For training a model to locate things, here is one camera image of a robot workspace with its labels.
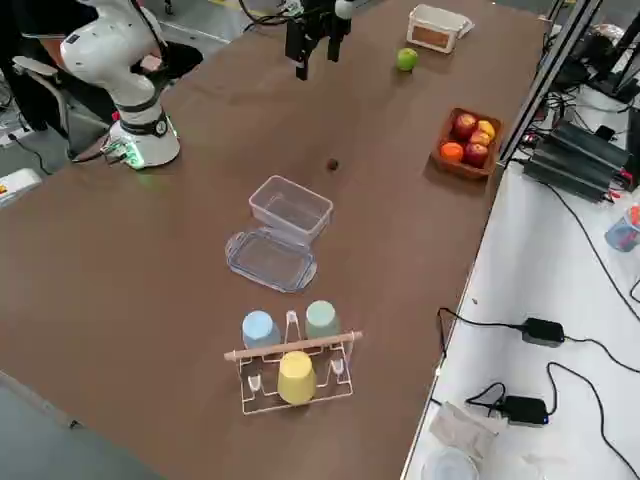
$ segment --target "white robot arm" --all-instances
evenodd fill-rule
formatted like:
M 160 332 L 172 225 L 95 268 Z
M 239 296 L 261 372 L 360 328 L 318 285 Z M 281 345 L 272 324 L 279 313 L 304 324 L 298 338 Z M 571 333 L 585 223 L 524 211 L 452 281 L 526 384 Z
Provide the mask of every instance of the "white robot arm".
M 131 66 L 166 45 L 155 17 L 136 0 L 78 0 L 94 7 L 98 19 L 69 35 L 61 46 L 68 71 L 104 88 L 120 119 L 110 130 L 107 145 L 135 169 L 168 163 L 180 145 L 162 110 L 159 91 L 149 79 L 131 73 Z

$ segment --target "table surface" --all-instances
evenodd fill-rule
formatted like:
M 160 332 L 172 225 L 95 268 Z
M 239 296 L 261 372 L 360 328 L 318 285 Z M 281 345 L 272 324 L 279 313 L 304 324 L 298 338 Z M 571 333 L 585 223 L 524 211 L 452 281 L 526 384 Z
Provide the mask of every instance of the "table surface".
M 176 162 L 68 168 L 0 212 L 0 369 L 169 478 L 400 475 L 439 358 L 431 312 L 459 298 L 495 195 L 428 153 L 457 106 L 508 130 L 544 30 L 483 0 L 432 3 L 476 24 L 452 55 L 420 50 L 412 74 L 395 70 L 414 0 L 357 17 L 338 64 L 323 42 L 306 83 L 281 31 L 245 35 L 169 92 Z M 224 257 L 274 174 L 335 205 L 298 295 Z M 316 299 L 364 331 L 354 396 L 243 417 L 222 359 L 242 318 L 263 309 L 283 326 Z
M 625 131 L 627 114 L 615 113 L 624 105 L 588 87 L 581 89 L 575 103 L 591 129 L 607 125 Z M 624 148 L 625 140 L 621 133 L 615 143 Z M 570 213 L 552 192 L 521 172 L 520 165 L 511 164 L 503 176 L 460 314 L 478 322 L 522 323 L 529 316 L 557 321 L 567 335 L 597 339 L 620 361 L 640 368 L 637 320 L 607 280 Z M 623 196 L 614 206 L 561 194 L 585 224 L 616 284 L 627 294 L 638 277 L 640 252 L 613 250 L 604 232 L 638 201 L 633 198 L 638 194 Z M 457 323 L 433 396 L 463 405 L 465 398 L 502 381 L 509 393 L 542 398 L 550 409 L 552 390 L 545 371 L 550 361 L 594 383 L 604 405 L 609 440 L 640 470 L 640 452 L 635 448 L 638 434 L 629 427 L 640 421 L 636 407 L 640 382 L 636 375 L 613 364 L 596 345 L 537 347 L 523 343 L 520 334 L 511 330 Z M 558 383 L 559 407 L 549 426 L 509 427 L 498 437 L 483 466 L 483 478 L 634 478 L 600 437 L 598 407 L 589 387 L 561 370 L 552 373 Z M 428 431 L 437 410 L 434 403 L 426 407 L 407 462 L 407 480 L 419 480 L 425 462 L 442 448 Z M 484 414 L 482 409 L 474 411 Z M 541 471 L 532 462 L 536 458 Z

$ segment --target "orange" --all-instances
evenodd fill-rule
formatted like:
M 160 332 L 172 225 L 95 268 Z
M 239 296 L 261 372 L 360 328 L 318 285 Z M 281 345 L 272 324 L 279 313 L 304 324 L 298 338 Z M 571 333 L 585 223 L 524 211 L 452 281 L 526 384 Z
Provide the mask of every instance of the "orange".
M 464 157 L 464 148 L 456 142 L 447 142 L 440 147 L 440 156 L 449 162 L 460 162 Z

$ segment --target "green apple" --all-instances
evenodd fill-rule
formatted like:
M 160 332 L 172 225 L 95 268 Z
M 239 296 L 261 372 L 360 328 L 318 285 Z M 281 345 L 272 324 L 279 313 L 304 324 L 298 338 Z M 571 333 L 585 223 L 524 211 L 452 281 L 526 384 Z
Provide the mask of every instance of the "green apple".
M 396 67 L 403 72 L 410 72 L 418 63 L 418 52 L 413 48 L 401 48 L 398 50 L 396 58 Z

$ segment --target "power adapter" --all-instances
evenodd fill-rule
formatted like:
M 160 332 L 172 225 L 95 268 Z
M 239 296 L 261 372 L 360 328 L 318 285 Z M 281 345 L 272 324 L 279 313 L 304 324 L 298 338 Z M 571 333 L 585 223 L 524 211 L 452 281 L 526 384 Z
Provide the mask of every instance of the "power adapter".
M 529 317 L 522 324 L 522 340 L 543 347 L 559 347 L 564 343 L 564 329 L 557 322 Z
M 497 410 L 509 420 L 510 425 L 543 427 L 549 423 L 547 406 L 539 398 L 507 395 Z

